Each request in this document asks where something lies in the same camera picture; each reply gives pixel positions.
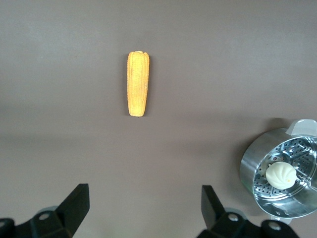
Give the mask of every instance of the corn cob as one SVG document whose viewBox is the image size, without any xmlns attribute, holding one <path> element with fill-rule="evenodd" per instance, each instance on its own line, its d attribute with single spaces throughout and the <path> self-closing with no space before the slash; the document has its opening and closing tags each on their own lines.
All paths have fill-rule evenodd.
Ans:
<svg viewBox="0 0 317 238">
<path fill-rule="evenodd" d="M 127 93 L 129 114 L 141 117 L 148 94 L 150 58 L 146 52 L 135 51 L 128 56 Z"/>
</svg>

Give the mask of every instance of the perforated metal plate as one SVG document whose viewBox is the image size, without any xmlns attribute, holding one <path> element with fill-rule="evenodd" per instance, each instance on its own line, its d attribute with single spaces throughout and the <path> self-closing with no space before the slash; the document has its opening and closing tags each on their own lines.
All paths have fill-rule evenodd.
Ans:
<svg viewBox="0 0 317 238">
<path fill-rule="evenodd" d="M 317 139 L 298 137 L 271 150 L 262 160 L 254 177 L 254 195 L 264 200 L 280 200 L 292 196 L 305 187 L 316 170 Z M 276 189 L 266 180 L 268 167 L 275 162 L 286 162 L 296 169 L 297 180 L 289 189 Z"/>
</svg>

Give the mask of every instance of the metal pot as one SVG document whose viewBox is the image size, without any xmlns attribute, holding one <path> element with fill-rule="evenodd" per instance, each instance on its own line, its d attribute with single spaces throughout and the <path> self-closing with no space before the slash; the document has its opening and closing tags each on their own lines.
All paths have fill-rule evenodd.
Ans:
<svg viewBox="0 0 317 238">
<path fill-rule="evenodd" d="M 296 170 L 295 184 L 277 189 L 268 183 L 266 170 L 276 162 L 291 164 Z M 317 210 L 317 123 L 295 121 L 257 138 L 246 150 L 240 177 L 257 204 L 268 214 L 293 219 Z"/>
</svg>

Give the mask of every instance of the screw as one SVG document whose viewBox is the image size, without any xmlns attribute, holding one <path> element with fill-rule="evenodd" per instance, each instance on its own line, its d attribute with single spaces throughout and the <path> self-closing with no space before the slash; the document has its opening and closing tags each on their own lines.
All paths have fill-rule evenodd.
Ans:
<svg viewBox="0 0 317 238">
<path fill-rule="evenodd" d="M 42 215 L 40 215 L 39 219 L 42 221 L 42 220 L 45 220 L 46 218 L 48 218 L 50 216 L 49 213 L 44 213 Z"/>
<path fill-rule="evenodd" d="M 233 213 L 230 213 L 230 214 L 228 215 L 228 218 L 229 218 L 231 221 L 233 221 L 233 222 L 237 222 L 237 221 L 239 220 L 238 216 L 235 215 L 235 214 L 233 214 Z"/>
<path fill-rule="evenodd" d="M 276 230 L 276 231 L 280 231 L 281 230 L 281 226 L 278 223 L 276 223 L 276 222 L 269 222 L 268 225 L 273 230 Z"/>
</svg>

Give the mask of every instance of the steamer basket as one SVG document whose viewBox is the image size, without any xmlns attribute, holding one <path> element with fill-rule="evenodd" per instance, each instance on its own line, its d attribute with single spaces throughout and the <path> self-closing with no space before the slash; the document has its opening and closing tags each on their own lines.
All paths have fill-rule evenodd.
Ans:
<svg viewBox="0 0 317 238">
<path fill-rule="evenodd" d="M 297 175 L 288 189 L 272 187 L 266 180 L 267 168 L 276 162 L 291 164 Z M 269 131 L 246 150 L 240 177 L 257 204 L 268 214 L 293 219 L 317 210 L 317 123 L 303 119 L 290 128 Z"/>
</svg>

